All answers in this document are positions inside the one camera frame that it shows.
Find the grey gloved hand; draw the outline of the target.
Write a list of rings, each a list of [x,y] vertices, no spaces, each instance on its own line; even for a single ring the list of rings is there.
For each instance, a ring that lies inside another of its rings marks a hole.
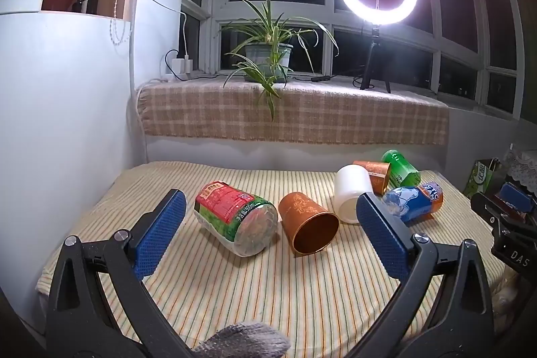
[[[226,326],[192,349],[195,357],[283,357],[289,338],[262,322]]]

